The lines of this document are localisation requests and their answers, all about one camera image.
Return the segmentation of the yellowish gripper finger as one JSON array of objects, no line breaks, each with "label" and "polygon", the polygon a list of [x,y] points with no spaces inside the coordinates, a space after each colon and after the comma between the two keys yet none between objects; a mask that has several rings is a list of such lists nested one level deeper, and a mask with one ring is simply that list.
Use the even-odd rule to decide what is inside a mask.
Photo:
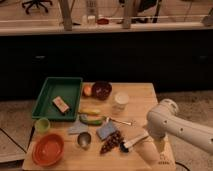
[{"label": "yellowish gripper finger", "polygon": [[155,147],[159,154],[164,152],[165,149],[165,141],[164,140],[155,140],[154,141]]}]

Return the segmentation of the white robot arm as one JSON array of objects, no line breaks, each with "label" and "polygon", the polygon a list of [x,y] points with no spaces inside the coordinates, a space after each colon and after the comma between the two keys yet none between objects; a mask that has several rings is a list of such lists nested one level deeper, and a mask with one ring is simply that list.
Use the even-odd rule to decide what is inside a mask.
[{"label": "white robot arm", "polygon": [[147,130],[155,140],[172,134],[213,155],[213,128],[177,117],[178,105],[163,99],[147,113]]}]

